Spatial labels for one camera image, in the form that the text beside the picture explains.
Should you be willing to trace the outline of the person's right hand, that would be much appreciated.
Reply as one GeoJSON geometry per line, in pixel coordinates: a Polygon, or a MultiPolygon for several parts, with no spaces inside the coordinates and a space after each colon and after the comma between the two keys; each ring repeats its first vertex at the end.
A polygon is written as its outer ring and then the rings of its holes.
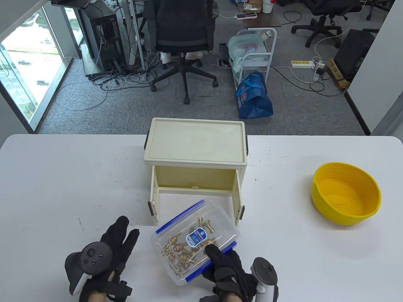
{"type": "Polygon", "coordinates": [[[257,293],[257,279],[243,269],[240,257],[235,251],[223,253],[217,246],[209,244],[205,252],[212,262],[212,267],[202,276],[215,285],[213,295],[205,296],[200,301],[242,301],[251,302],[257,293]]]}

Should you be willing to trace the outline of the person's left hand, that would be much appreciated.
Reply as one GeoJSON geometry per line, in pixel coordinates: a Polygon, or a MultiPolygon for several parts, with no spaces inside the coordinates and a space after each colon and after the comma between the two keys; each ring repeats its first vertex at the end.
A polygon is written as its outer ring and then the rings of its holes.
{"type": "Polygon", "coordinates": [[[132,294],[132,288],[121,280],[128,258],[139,237],[139,230],[133,229],[127,234],[129,219],[122,215],[109,226],[100,241],[112,250],[111,263],[99,274],[87,280],[79,297],[80,302],[106,301],[125,302],[132,294]]]}

